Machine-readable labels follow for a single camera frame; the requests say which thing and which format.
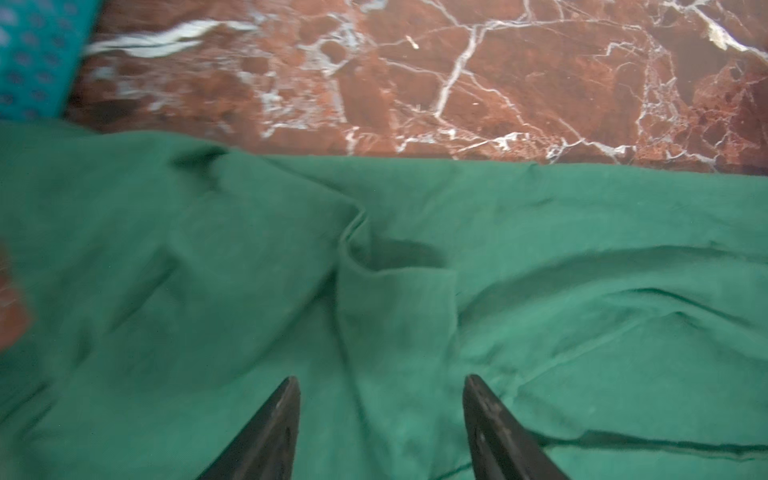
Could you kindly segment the dark green t shirt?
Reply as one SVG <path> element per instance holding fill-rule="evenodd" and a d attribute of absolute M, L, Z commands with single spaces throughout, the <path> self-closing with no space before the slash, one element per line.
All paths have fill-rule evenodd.
<path fill-rule="evenodd" d="M 298 479 L 468 479 L 480 375 L 574 479 L 767 475 L 767 181 L 1 125 L 7 479 L 193 479 L 299 380 Z"/>

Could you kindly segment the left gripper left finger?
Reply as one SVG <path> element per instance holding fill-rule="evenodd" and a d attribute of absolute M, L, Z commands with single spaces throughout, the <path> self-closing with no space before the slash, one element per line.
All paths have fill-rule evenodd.
<path fill-rule="evenodd" d="M 199 480 L 290 480 L 300 419 L 300 387 L 285 378 Z"/>

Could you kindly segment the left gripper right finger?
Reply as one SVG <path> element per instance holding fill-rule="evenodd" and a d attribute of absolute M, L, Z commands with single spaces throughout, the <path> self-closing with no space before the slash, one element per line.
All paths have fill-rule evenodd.
<path fill-rule="evenodd" d="M 567 480 L 478 375 L 466 377 L 462 406 L 477 480 Z"/>

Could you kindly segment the teal plastic laundry basket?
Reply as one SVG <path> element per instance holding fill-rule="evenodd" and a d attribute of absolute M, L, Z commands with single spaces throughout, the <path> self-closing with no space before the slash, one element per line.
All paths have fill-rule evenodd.
<path fill-rule="evenodd" d="M 103 2 L 1 0 L 1 118 L 63 113 Z"/>

